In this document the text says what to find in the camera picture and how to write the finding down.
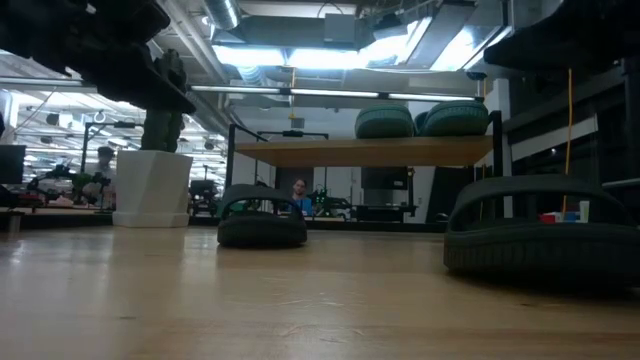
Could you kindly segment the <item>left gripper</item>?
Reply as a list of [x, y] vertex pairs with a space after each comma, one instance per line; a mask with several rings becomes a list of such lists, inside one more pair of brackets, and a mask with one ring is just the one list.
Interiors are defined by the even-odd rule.
[[0, 49], [71, 68], [112, 100], [192, 113], [179, 57], [146, 46], [169, 24], [156, 0], [0, 0]]

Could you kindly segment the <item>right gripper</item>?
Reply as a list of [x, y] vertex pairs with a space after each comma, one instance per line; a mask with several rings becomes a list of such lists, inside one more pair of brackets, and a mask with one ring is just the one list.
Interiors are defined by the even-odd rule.
[[563, 0], [560, 27], [520, 29], [489, 46], [484, 61], [515, 70], [606, 67], [640, 55], [640, 0]]

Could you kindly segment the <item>green rubber slide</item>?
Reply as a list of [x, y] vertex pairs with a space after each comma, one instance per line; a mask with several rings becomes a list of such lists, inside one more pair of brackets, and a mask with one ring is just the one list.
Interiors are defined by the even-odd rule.
[[421, 137], [484, 135], [488, 125], [488, 109], [475, 100], [442, 102], [415, 118], [416, 135]]
[[404, 105], [375, 105], [362, 109], [354, 126], [357, 139], [406, 138], [415, 133], [411, 113]]

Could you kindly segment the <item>black rubber slide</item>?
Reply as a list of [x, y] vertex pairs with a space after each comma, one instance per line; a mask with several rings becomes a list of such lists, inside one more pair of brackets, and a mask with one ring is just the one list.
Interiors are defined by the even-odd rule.
[[[522, 218], [473, 210], [507, 197], [583, 198], [584, 222], [545, 223], [539, 211]], [[601, 187], [561, 174], [495, 177], [461, 190], [448, 217], [443, 263], [463, 275], [532, 276], [640, 283], [640, 228]]]
[[304, 214], [294, 199], [271, 187], [235, 184], [221, 201], [217, 227], [221, 246], [235, 248], [298, 247], [307, 241]]

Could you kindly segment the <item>tall green cactus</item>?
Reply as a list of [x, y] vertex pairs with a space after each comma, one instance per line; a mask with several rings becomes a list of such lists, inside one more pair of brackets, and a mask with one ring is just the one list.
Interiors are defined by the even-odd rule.
[[[164, 79], [185, 94], [187, 74], [176, 50], [168, 49], [160, 58], [154, 60], [154, 66]], [[178, 139], [183, 128], [182, 111], [149, 109], [146, 111], [141, 149], [174, 153], [178, 148]]]

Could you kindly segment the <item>person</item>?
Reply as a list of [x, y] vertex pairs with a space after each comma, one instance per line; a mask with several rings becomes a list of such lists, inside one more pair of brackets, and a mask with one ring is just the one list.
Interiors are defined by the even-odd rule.
[[306, 195], [307, 182], [304, 179], [297, 179], [293, 185], [292, 198], [305, 216], [313, 215], [313, 203]]
[[108, 146], [97, 149], [98, 162], [87, 169], [91, 178], [82, 189], [88, 201], [102, 209], [112, 209], [115, 203], [116, 170], [112, 167], [114, 155], [114, 150]]

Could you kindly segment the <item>white faceted plant pot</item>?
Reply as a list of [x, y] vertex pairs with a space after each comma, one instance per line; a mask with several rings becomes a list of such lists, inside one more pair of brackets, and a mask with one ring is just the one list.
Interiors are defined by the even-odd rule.
[[127, 228], [186, 227], [192, 163], [191, 157], [182, 154], [120, 151], [113, 224]]

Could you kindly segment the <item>black cart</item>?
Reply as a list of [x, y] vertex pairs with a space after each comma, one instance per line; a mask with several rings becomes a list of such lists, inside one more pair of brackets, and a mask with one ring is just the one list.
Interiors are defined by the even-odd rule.
[[215, 217], [218, 211], [217, 194], [213, 180], [192, 180], [189, 187], [191, 215], [197, 216], [200, 213], [206, 213]]

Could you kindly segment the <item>black monitor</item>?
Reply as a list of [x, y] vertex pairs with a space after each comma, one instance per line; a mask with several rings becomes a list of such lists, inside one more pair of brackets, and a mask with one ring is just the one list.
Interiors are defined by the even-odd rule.
[[0, 184], [21, 184], [25, 145], [0, 145]]

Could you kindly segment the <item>long ceiling light strip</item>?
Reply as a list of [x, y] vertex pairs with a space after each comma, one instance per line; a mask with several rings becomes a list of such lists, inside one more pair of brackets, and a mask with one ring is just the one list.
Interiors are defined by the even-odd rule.
[[190, 90], [195, 92], [227, 93], [227, 94], [255, 94], [255, 95], [283, 95], [283, 96], [315, 96], [315, 97], [343, 97], [358, 99], [405, 100], [422, 102], [446, 102], [459, 100], [477, 100], [482, 98], [472, 96], [390, 93], [335, 89], [307, 89], [307, 88], [278, 88], [278, 87], [247, 87], [222, 85], [194, 85]]

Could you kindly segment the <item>black screen on stand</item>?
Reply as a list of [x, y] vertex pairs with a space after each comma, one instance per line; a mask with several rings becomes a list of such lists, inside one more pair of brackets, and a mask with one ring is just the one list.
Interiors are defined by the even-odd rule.
[[356, 222], [404, 223], [414, 217], [412, 167], [368, 167], [361, 169], [362, 199], [354, 206]]

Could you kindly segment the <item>round silver ceiling duct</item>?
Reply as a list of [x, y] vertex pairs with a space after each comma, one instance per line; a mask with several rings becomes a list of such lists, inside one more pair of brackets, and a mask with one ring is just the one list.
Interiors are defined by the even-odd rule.
[[214, 27], [232, 30], [241, 21], [241, 9], [237, 0], [202, 0], [204, 10]]

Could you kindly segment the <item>wooden shelf with black frame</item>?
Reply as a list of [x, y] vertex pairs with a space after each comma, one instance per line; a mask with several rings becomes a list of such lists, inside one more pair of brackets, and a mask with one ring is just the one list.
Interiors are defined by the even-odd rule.
[[469, 166], [493, 154], [493, 175], [503, 175], [503, 120], [500, 111], [489, 114], [492, 135], [470, 137], [411, 137], [275, 142], [240, 125], [228, 134], [225, 185], [234, 175], [239, 153], [275, 167], [415, 167]]

